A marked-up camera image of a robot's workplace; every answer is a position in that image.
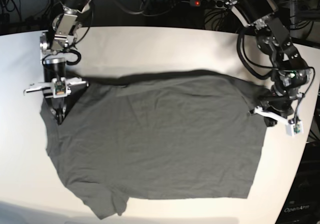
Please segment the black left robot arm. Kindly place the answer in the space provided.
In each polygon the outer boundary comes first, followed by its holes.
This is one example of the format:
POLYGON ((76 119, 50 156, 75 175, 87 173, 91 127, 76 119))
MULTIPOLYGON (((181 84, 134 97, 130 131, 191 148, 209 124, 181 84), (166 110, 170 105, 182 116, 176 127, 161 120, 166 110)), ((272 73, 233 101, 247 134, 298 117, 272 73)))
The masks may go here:
MULTIPOLYGON (((62 12, 51 23, 47 41, 42 45, 52 53, 71 50, 77 44, 77 38, 69 41, 77 28, 79 14, 93 9, 93 0, 58 0, 62 12)), ((273 0, 223 0, 228 9, 243 25, 237 38, 237 54, 244 67, 260 80, 271 79, 273 86, 269 96, 263 96, 254 113, 260 114, 270 123, 283 122, 294 127, 302 124, 299 111, 292 109, 292 102, 301 103, 305 97, 299 91, 305 84, 311 84, 310 73, 313 69, 307 65, 292 43, 289 31, 276 17, 277 5, 273 0), (256 32, 259 50, 268 55, 271 66, 265 75, 258 74, 256 64, 249 61, 245 54, 245 33, 251 28, 256 32)))

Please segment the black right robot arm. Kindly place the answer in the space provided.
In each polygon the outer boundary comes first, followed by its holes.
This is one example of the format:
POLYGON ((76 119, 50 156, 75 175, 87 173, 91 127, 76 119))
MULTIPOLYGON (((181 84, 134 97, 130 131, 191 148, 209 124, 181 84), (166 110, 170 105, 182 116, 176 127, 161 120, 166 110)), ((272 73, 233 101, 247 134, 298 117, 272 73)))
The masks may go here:
MULTIPOLYGON (((131 10, 121 0, 115 4, 127 14, 146 15, 151 0, 142 0, 139 10, 131 10)), ((277 5, 273 0, 223 0, 238 19, 246 26, 264 28, 271 16, 276 12, 277 5)), ((93 0, 59 0, 61 13, 54 16, 50 28, 40 38, 42 66, 44 68, 43 88, 44 98, 49 110, 58 125, 61 125, 67 115, 66 97, 71 93, 70 79, 66 78, 66 65, 77 65, 81 54, 76 45, 81 42, 77 38, 77 29, 81 22, 78 15, 86 11, 94 13, 93 0)))

